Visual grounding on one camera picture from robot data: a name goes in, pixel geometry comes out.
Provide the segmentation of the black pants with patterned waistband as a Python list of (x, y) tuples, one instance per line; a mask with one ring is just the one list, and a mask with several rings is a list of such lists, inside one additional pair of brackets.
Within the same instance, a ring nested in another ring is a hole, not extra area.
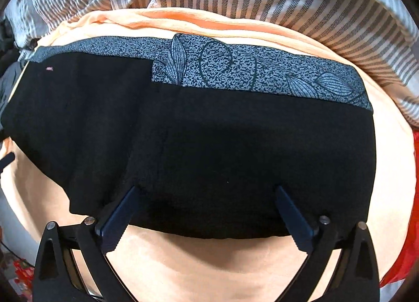
[(1, 123), (74, 214), (142, 187), (134, 225), (194, 238), (287, 235), (279, 189), (342, 238), (368, 216), (373, 109), (333, 60), (180, 33), (89, 38), (38, 49)]

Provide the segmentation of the red decorated box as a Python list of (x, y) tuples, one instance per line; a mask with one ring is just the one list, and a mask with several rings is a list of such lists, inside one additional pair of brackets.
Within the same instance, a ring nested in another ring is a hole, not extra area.
[(3, 230), (1, 230), (1, 274), (20, 296), (28, 297), (33, 293), (34, 266), (5, 245)]

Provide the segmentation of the red patterned cloth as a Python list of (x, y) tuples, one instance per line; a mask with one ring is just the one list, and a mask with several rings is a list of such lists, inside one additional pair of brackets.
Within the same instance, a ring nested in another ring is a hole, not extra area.
[(413, 131), (414, 146), (415, 146), (415, 166), (416, 166), (416, 185), (415, 195), (413, 199), (413, 207), (410, 214), (410, 220), (408, 223), (408, 230), (406, 239), (403, 244), (402, 250), (398, 255), (398, 258), (394, 262), (391, 269), (381, 279), (380, 287), (383, 288), (388, 284), (405, 279), (408, 272), (415, 264), (419, 254), (419, 189), (418, 189), (418, 131)]

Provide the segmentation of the orange towel blanket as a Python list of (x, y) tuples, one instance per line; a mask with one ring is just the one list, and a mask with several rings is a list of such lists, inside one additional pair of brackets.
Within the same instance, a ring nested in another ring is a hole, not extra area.
[[(62, 22), (39, 45), (63, 46), (95, 36), (171, 38), (176, 33), (341, 60), (323, 44), (282, 26), (182, 8), (92, 12)], [(373, 105), (378, 156), (367, 224), (383, 279), (408, 230), (416, 185), (414, 137), (393, 100), (367, 74), (361, 77)], [(1, 148), (2, 154), (9, 151), (16, 160), (1, 176), (1, 216), (17, 221), (3, 227), (9, 246), (34, 260), (47, 222), (79, 223), (82, 218), (70, 213), (63, 190), (11, 139)], [(198, 240), (131, 226), (109, 258), (140, 301), (271, 301), (297, 271), (303, 254), (289, 237)]]

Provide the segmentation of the dark grey garment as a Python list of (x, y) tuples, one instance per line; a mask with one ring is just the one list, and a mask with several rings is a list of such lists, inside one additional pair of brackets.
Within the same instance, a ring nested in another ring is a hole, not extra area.
[(21, 53), (16, 47), (9, 21), (1, 20), (1, 103), (7, 102), (22, 72), (24, 63), (19, 61)]

